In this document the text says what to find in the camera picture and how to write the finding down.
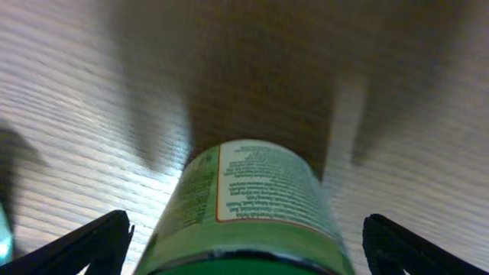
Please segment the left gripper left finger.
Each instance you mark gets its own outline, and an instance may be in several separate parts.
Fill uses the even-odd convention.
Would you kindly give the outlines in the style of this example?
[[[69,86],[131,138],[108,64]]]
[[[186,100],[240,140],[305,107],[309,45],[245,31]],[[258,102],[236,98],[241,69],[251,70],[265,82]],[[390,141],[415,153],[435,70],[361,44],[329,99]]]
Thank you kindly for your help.
[[[119,275],[134,234],[127,212],[111,211],[49,244],[1,266],[7,275]]]

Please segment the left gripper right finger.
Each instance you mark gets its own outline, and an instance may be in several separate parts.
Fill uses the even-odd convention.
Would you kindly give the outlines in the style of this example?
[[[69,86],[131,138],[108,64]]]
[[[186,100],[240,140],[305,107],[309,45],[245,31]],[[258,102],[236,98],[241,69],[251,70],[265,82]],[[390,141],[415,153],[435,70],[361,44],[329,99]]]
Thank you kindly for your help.
[[[373,275],[488,275],[380,214],[364,220],[362,237]]]

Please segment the green lidded jar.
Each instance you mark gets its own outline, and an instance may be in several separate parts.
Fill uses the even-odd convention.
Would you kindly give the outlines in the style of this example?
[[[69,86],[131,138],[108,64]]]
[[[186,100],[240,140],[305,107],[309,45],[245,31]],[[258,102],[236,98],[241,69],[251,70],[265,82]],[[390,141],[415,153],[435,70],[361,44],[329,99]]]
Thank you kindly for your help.
[[[310,165],[259,140],[214,146],[183,171],[138,274],[352,274]]]

